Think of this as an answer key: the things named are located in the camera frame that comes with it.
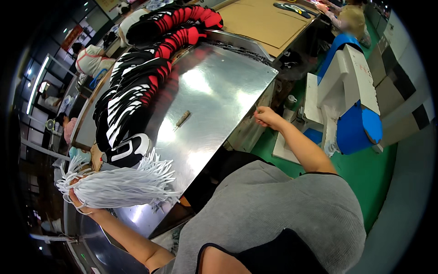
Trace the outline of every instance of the hand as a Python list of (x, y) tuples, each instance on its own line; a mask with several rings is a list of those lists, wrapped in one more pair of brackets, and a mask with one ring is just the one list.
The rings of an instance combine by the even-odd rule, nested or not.
[[(76, 184), (79, 181), (79, 179), (73, 179), (70, 182), (70, 185)], [(75, 207), (79, 207), (82, 205), (82, 203), (79, 201), (79, 199), (76, 197), (76, 194), (74, 193), (73, 189), (70, 189), (68, 191), (68, 195), (70, 196), (71, 201), (73, 202)], [(101, 208), (89, 208), (89, 207), (83, 207), (79, 209), (80, 211), (82, 211), (85, 214), (91, 213), (89, 216), (91, 217), (91, 215), (96, 214), (97, 212), (103, 210)]]
[(315, 4), (315, 6), (317, 9), (319, 9), (322, 12), (326, 12), (329, 10), (329, 8), (326, 5), (321, 4), (321, 3), (317, 3), (317, 4)]
[(281, 118), (280, 115), (275, 113), (270, 107), (258, 107), (254, 112), (254, 117), (257, 124), (263, 127), (270, 127), (277, 131), (280, 131), (282, 124), (286, 122), (286, 120)]

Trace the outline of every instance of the fluorescent light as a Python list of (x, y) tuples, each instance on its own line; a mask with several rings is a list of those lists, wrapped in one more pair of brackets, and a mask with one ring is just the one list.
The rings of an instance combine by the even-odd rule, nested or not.
[(29, 114), (29, 112), (30, 112), (30, 107), (32, 105), (33, 96), (35, 96), (36, 87), (38, 85), (39, 79), (41, 78), (42, 72), (44, 71), (44, 67), (47, 65), (47, 62), (49, 62), (48, 56), (44, 59), (44, 62), (42, 63), (41, 68), (39, 69), (38, 76), (36, 77), (36, 81), (35, 81), (35, 84), (33, 85), (32, 93), (31, 93), (30, 98), (29, 98), (29, 103), (28, 103), (28, 108), (26, 110), (26, 114)]

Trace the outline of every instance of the pink shirt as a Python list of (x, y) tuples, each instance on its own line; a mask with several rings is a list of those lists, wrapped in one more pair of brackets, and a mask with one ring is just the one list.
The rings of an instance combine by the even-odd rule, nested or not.
[(76, 125), (77, 118), (72, 118), (70, 122), (64, 127), (64, 139), (67, 144), (70, 144), (71, 134), (73, 133), (74, 126)]

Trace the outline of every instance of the cardboard sheet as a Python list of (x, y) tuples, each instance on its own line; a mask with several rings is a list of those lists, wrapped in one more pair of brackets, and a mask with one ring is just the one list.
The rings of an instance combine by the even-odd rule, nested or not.
[(225, 31), (257, 40), (270, 55), (277, 57), (315, 18), (310, 15), (307, 19), (296, 12), (279, 9), (273, 5), (277, 2), (282, 3), (279, 0), (239, 0), (218, 12)]

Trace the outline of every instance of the stainless steel table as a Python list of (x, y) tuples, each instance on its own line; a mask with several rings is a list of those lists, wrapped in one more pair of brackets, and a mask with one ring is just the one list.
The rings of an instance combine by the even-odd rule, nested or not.
[[(145, 133), (161, 159), (174, 160), (173, 189), (187, 189), (277, 74), (248, 57), (208, 45), (192, 48), (172, 66)], [(187, 110), (191, 115), (174, 132)], [(156, 213), (149, 205), (114, 210), (122, 222), (148, 237), (171, 208), (166, 203)], [(82, 222), (82, 232), (102, 233), (87, 227), (89, 222)], [(93, 251), (96, 242), (87, 244)]]

